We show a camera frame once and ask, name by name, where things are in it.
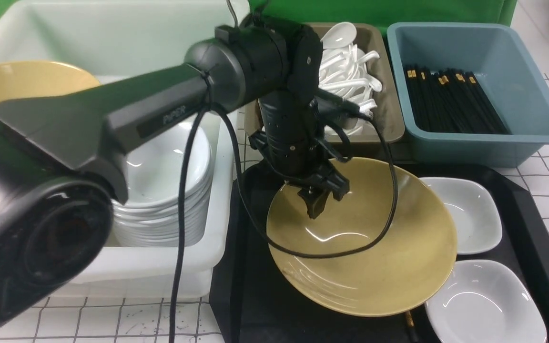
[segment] white plastic tub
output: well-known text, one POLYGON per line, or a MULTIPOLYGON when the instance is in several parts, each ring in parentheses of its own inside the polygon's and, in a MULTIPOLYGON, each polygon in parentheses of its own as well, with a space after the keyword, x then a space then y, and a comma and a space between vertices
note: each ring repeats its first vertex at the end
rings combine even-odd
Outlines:
MULTIPOLYGON (((239 20, 246 0, 233 0, 239 20)), ((0 19, 0 63, 51 60, 81 67, 107 83, 177 65, 196 41, 232 24, 224 0, 20 0, 0 19)), ((236 112, 231 113, 236 124, 236 112)), ((186 248, 179 298, 206 295, 224 252, 233 147, 215 115, 201 126, 215 159, 203 238, 186 248)), ((120 247, 112 237, 96 260, 55 295, 170 297, 177 248, 120 247)))

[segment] yellow bowl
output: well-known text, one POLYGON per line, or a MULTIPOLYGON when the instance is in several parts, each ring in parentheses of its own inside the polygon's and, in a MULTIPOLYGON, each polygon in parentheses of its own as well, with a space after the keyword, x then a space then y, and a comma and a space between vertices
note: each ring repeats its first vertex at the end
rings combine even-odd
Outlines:
POLYGON ((13 61, 0 64, 0 102, 58 96, 100 85, 89 72, 55 61, 13 61))
MULTIPOLYGON (((315 220, 306 214, 298 188, 284 185, 266 220, 268 236, 309 254, 342 252, 366 245, 382 232, 393 195, 385 162, 353 158, 333 162, 350 180, 341 202, 330 195, 315 220)), ((331 310, 379 317, 423 304, 444 285, 455 264, 455 224, 445 205, 419 178, 395 169, 399 198, 390 230, 373 248, 333 259, 296 258, 270 247, 285 278, 331 310)))

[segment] white square dish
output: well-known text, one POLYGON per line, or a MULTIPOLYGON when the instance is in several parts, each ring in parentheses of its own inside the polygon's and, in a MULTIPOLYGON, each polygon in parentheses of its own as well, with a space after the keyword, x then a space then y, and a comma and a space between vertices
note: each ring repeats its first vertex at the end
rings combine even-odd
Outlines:
POLYGON ((501 263, 459 261, 425 304, 442 343, 545 343, 535 302, 518 276, 501 263))
POLYGON ((444 202, 457 228, 457 254, 495 248, 503 236, 495 201, 482 185, 453 178, 421 178, 444 202))

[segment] blue plastic bin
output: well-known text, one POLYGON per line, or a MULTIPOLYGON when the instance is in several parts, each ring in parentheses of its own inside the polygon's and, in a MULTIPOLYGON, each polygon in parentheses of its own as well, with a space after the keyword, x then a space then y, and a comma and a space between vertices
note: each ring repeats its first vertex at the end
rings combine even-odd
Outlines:
POLYGON ((399 22, 387 30, 399 102, 420 162, 517 167, 549 144, 549 89, 518 34, 498 24, 399 22), (473 71, 511 135, 427 132, 414 122, 404 65, 473 71))

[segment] black cable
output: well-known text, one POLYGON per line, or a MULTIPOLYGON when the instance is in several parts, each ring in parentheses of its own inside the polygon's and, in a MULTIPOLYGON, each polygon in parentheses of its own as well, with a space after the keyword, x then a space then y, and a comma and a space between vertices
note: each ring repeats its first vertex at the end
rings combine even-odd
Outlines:
POLYGON ((236 17, 236 12, 234 11, 231 0, 226 0, 226 5, 228 5, 228 10, 230 11, 230 14, 233 16, 235 28, 238 28, 238 18, 236 17))
POLYGON ((192 123, 188 141, 185 143, 185 151, 183 152, 183 162, 181 162, 181 176, 179 176, 179 200, 177 208, 179 210, 179 247, 177 248, 177 264, 175 265, 175 274, 173 276, 173 290, 171 291, 171 308, 169 310, 169 343, 175 343, 175 312, 177 310, 177 295, 179 293, 179 282, 181 281, 181 268, 183 267, 183 253, 185 252, 185 182, 188 175, 188 166, 190 164, 190 153, 192 152, 192 144, 194 137, 200 127, 200 122, 203 119, 206 109, 200 110, 192 123))
POLYGON ((358 252, 364 252, 364 251, 374 247, 376 244, 378 244, 384 238, 384 236, 387 234, 387 232, 388 232, 388 230, 391 226, 391 223, 393 221, 393 218, 395 216, 395 209, 397 208, 398 182, 397 182, 397 175, 395 174, 395 166, 394 166, 393 156, 391 155, 391 149, 390 149, 389 145, 387 144, 387 142, 384 140, 383 134, 378 129, 378 126, 374 122, 375 119, 372 119, 372 118, 368 117, 367 115, 363 115, 363 114, 360 114, 360 113, 356 114, 356 116, 359 119, 367 121, 376 130, 376 134, 378 135, 378 138, 380 139, 380 141, 382 143, 382 146, 384 148, 385 156, 387 158, 387 162, 388 162, 388 165, 389 165, 389 170, 390 170, 390 173, 391 173, 391 180, 392 180, 392 183, 393 183, 393 199, 392 199, 392 202, 391 202, 391 210, 389 212, 389 216, 387 218, 387 222, 386 222, 386 224, 383 228, 383 231, 374 239, 374 241, 372 241, 371 243, 369 243, 367 245, 364 245, 363 247, 348 250, 346 252, 334 252, 334 253, 330 253, 330 254, 305 254, 303 252, 296 252, 294 250, 290 250, 288 248, 282 247, 281 245, 279 245, 279 244, 275 243, 274 241, 272 241, 272 239, 270 239, 270 237, 268 237, 268 235, 266 234, 266 230, 260 230, 259 229, 259 227, 261 227, 261 226, 259 226, 257 224, 257 220, 255 219, 255 217, 251 213, 250 206, 248 206, 248 202, 246 200, 246 194, 244 193, 244 178, 242 177, 242 171, 241 171, 241 167, 240 167, 240 153, 238 152, 238 141, 237 141, 236 133, 234 132, 234 127, 233 127, 232 123, 230 122, 230 119, 227 117, 226 113, 220 113, 218 111, 217 114, 222 118, 222 121, 224 122, 224 124, 226 124, 228 133, 230 135, 230 139, 233 142, 234 163, 235 163, 235 168, 236 168, 236 172, 237 172, 237 187, 238 187, 238 193, 240 195, 241 201, 243 202, 244 208, 246 209, 246 211, 249 215, 249 219, 251 220, 251 223, 255 227, 255 230, 273 248, 275 248, 275 249, 277 249, 281 252, 285 252, 287 254, 290 254, 292 256, 299 257, 299 258, 309 258, 309 259, 337 258, 337 257, 357 254, 358 252))
MULTIPOLYGON (((183 267, 183 254, 185 253, 185 183, 186 183, 188 167, 190 162, 190 155, 192 153, 192 145, 194 143, 194 137, 196 136, 196 132, 200 127, 200 122, 206 113, 207 113, 207 110, 203 109, 198 112, 198 115, 196 115, 196 119, 194 119, 194 123, 192 123, 192 128, 190 129, 190 134, 188 135, 188 140, 185 144, 185 152, 183 153, 183 162, 181 163, 181 176, 179 180, 179 201, 177 205, 179 208, 179 212, 178 212, 179 213, 179 244, 178 244, 179 247, 177 248, 177 263, 175 266, 175 272, 173 276, 173 289, 171 291, 171 307, 169 310, 169 336, 168 336, 169 343, 175 342, 175 328, 176 328, 175 314, 177 309, 177 295, 179 293, 179 283, 181 281, 181 269, 183 267)), ((387 234, 391 226, 391 223, 393 221, 393 218, 395 216, 395 209, 397 208, 398 183, 397 183, 397 175, 395 174, 395 166, 394 166, 393 156, 391 155, 390 147, 384 140, 383 134, 378 129, 378 126, 374 122, 374 119, 368 117, 367 115, 363 115, 361 113, 356 114, 356 116, 359 119, 367 121, 376 130, 376 134, 378 135, 378 138, 383 144, 385 156, 387 158, 389 170, 391 173, 391 180, 393 183, 393 200, 391 204, 391 210, 387 218, 387 223, 385 224, 383 231, 377 236, 377 238, 374 239, 374 241, 360 248, 348 250, 346 252, 335 252, 332 254, 305 254, 303 252, 295 252, 294 250, 290 250, 282 247, 281 245, 278 245, 277 243, 272 241, 270 237, 266 235, 265 230, 259 230, 259 226, 257 225, 257 220, 255 220, 255 217, 253 217, 253 214, 251 213, 251 209, 248 206, 248 202, 246 200, 246 196, 244 193, 244 178, 242 177, 240 153, 238 151, 238 140, 236 137, 236 132, 234 130, 233 124, 230 122, 230 119, 227 117, 227 113, 224 113, 222 111, 216 111, 216 113, 222 118, 222 121, 226 125, 228 133, 230 135, 230 139, 233 143, 234 164, 237 172, 237 187, 238 187, 238 193, 240 195, 240 198, 250 217, 251 223, 255 227, 255 230, 257 230, 257 232, 262 236, 262 238, 264 238, 272 247, 282 252, 285 252, 287 254, 291 254, 292 256, 297 256, 300 258, 310 258, 310 259, 337 258, 341 256, 349 256, 351 254, 356 254, 358 252, 364 252, 374 247, 387 234)))

